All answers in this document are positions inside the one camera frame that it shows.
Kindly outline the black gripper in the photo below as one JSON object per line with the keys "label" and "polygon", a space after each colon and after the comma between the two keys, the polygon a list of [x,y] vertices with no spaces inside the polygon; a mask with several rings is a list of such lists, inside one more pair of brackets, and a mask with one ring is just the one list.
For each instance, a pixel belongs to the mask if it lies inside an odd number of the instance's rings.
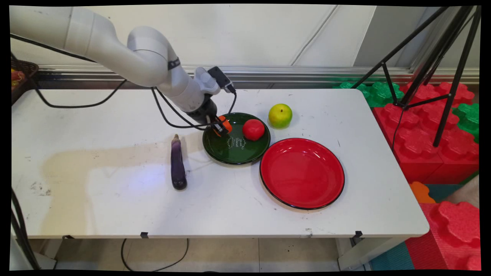
{"label": "black gripper", "polygon": [[230,122],[224,115],[218,117],[216,113],[217,107],[211,99],[211,95],[204,95],[201,106],[195,111],[187,112],[187,115],[197,122],[194,124],[196,127],[205,127],[206,125],[206,127],[210,126],[216,135],[229,134]]}

